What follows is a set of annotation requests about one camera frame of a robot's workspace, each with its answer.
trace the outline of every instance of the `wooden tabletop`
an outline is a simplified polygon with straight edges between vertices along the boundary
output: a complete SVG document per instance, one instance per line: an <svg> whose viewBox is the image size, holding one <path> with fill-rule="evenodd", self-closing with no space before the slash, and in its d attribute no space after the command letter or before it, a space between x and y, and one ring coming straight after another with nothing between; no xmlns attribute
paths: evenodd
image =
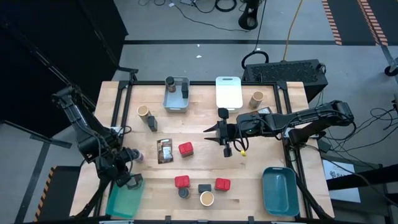
<svg viewBox="0 0 398 224"><path fill-rule="evenodd" d="M103 82L99 94L95 116L104 126L110 126L118 82ZM132 132L125 135L124 146L140 150L145 157L143 164L134 163L133 172L142 173L146 180L140 209L134 217L136 220L164 220L171 215L173 220L247 220L254 216L261 220L293 220L290 217L276 217L266 212L262 202L261 175L267 167L284 167L284 152L282 143L275 138L250 138L250 148L247 157L243 157L233 149L233 156L223 157L223 146L216 142L204 140L205 137L215 137L215 133L203 133L203 130L213 126L219 119L216 110L215 86L190 86L190 104L187 113L168 113L164 110L163 85L134 85L127 125ZM302 83L288 83L292 111L308 108ZM269 106L276 112L274 92L271 86L243 86L243 107L239 113L247 113L248 102L255 91L261 91L264 99L260 107ZM124 90L122 102L126 97ZM284 100L282 107L285 113ZM158 131L153 133L137 115L141 105L149 107L158 122ZM123 106L119 110L118 124L121 122ZM238 114L229 115L229 123L236 122ZM156 140L172 138L174 161L167 164L157 163ZM194 155L182 158L178 145L192 142ZM317 146L315 140L308 144ZM301 149L303 168L307 187L317 202L327 214L334 217L331 201L323 173L322 161L317 151ZM188 199L178 196L174 186L174 177L189 175L191 181ZM211 184L214 188L215 179L231 180L228 192L218 192L214 189L214 204L204 207L199 201L198 184ZM98 187L99 180L93 164L84 164L80 171L78 185L70 215L77 214L89 201ZM299 192L301 216L305 216L301 192ZM108 199L106 191L101 214Z"/></svg>

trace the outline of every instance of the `teal tray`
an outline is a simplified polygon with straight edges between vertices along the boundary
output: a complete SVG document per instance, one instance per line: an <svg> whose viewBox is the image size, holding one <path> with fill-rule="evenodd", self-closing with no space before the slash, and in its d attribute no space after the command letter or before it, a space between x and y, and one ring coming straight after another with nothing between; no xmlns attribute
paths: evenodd
<svg viewBox="0 0 398 224"><path fill-rule="evenodd" d="M111 196L106 206L106 214L125 219L136 216L145 189L145 180L138 189L129 190L127 186L112 188Z"/></svg>
<svg viewBox="0 0 398 224"><path fill-rule="evenodd" d="M268 167L262 173L264 208L271 215L296 216L299 214L296 176L286 167Z"/></svg>

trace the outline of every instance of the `red block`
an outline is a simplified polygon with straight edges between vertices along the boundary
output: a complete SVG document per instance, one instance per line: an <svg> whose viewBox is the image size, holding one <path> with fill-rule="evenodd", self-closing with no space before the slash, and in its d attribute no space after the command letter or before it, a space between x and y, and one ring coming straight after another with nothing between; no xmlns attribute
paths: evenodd
<svg viewBox="0 0 398 224"><path fill-rule="evenodd" d="M217 178L214 189L227 191L231 187L231 181L228 179Z"/></svg>
<svg viewBox="0 0 398 224"><path fill-rule="evenodd" d="M189 176L184 175L184 176L179 176L174 178L174 184L177 188L182 188L182 187L189 187Z"/></svg>
<svg viewBox="0 0 398 224"><path fill-rule="evenodd" d="M190 142L179 145L178 149L180 150L182 157L191 156L193 154L193 147Z"/></svg>

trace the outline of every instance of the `black wall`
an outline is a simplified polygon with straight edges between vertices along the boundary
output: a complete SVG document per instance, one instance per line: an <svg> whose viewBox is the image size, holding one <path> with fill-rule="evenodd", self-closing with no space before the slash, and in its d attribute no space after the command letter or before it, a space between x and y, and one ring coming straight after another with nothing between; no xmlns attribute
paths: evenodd
<svg viewBox="0 0 398 224"><path fill-rule="evenodd" d="M102 81L112 79L118 67L127 35L112 0L2 2L0 16L40 49L69 82L97 102ZM95 27L116 62L111 60ZM66 84L32 56L31 49L9 29L0 28L0 41L0 119L47 137L66 128L66 116L50 99Z"/></svg>

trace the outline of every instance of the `concrete floor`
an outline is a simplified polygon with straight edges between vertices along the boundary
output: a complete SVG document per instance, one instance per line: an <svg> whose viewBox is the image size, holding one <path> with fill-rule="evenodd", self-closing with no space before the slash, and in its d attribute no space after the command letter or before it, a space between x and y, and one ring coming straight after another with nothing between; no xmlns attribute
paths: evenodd
<svg viewBox="0 0 398 224"><path fill-rule="evenodd" d="M202 24L192 23L182 17L175 7L169 7L169 0L163 6L153 1L139 6L137 0L115 0L121 17L130 33L128 40L177 40L177 39L256 39L258 29L248 33L217 30ZM268 0L262 40L285 40L298 0ZM177 3L186 16L198 21L209 22L220 27L238 29L237 20L241 13L214 11L201 14L195 8ZM202 10L211 9L213 0L198 0ZM227 7L230 2L221 1ZM322 8L321 0L306 0L292 31L292 40L333 40L331 30ZM284 53L283 45L259 45L270 55L270 62L279 62ZM251 52L254 45L231 44L174 44L174 45L125 45L120 66L138 68L139 80L163 80L165 77L186 76L191 80L214 80L217 76L241 77L241 59ZM393 56L398 56L398 47L389 47ZM375 107L391 108L392 94L398 92L395 78L385 76L382 71L387 61L380 47L337 46L337 45L290 45L286 60L319 59L327 67L329 85L325 88L323 101L342 100L348 102L355 116L356 124L370 118L369 111ZM250 58L247 63L261 63L262 57ZM116 72L113 80L125 80L127 74ZM315 98L310 106L317 103ZM376 121L352 140L347 148L362 146L383 138L391 129L383 131L387 121ZM350 128L332 128L334 137L343 137ZM395 164L398 153L392 133L385 141L374 146L351 151L361 160ZM51 145L42 173L38 179L25 222L33 220L50 168L54 165L78 166L82 156L75 144L75 134L68 128L54 138L72 142L71 149ZM0 124L0 146L3 156L1 177L1 223L13 223L25 194L27 184L39 156L42 143L29 139L29 134L5 124ZM391 192L398 187L389 185ZM397 210L393 208L397 219ZM382 223L380 217L368 216L349 211L336 210L336 217L366 223Z"/></svg>

